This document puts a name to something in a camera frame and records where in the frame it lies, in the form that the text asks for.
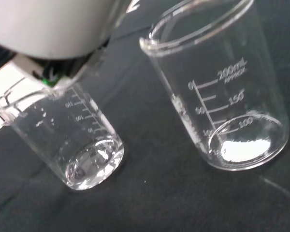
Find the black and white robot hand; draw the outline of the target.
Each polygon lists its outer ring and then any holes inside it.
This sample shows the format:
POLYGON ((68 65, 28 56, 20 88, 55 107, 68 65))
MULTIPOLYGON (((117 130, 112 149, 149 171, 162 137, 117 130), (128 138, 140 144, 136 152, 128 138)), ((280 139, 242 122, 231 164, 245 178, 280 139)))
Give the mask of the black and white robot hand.
POLYGON ((128 0, 0 0, 0 68, 62 93, 100 61, 128 0))

